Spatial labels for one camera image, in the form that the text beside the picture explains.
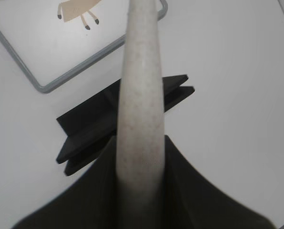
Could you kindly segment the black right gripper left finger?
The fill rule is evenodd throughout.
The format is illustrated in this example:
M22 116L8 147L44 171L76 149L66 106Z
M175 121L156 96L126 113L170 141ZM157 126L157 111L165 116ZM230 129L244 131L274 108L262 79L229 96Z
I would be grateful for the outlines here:
M115 229L116 137L67 190L14 225L15 229Z

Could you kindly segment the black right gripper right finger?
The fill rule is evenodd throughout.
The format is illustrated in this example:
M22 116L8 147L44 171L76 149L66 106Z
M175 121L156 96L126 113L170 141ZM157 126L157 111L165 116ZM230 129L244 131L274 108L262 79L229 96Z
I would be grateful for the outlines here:
M274 225L209 182L166 135L163 228L273 229Z

